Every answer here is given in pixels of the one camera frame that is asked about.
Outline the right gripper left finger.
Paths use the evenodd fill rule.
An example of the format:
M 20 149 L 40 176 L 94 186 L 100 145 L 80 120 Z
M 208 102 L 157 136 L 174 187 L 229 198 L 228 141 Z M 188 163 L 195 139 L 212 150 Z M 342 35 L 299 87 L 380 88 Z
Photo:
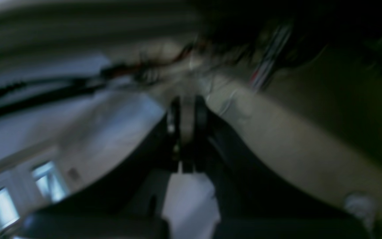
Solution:
M 22 239 L 169 239 L 169 225 L 158 216 L 155 193 L 143 200 L 143 212 L 127 213 L 126 207 L 152 172 L 177 169 L 172 159 L 178 136 L 180 100 L 130 156 L 85 189 L 37 210 L 20 223 L 15 237 Z

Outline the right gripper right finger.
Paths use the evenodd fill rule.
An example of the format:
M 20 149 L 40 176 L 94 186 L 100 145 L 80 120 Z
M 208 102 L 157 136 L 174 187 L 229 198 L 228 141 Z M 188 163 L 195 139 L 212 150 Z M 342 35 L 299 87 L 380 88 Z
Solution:
M 214 239 L 368 239 L 355 217 L 293 186 L 195 98 L 197 168 L 212 181 L 221 214 Z

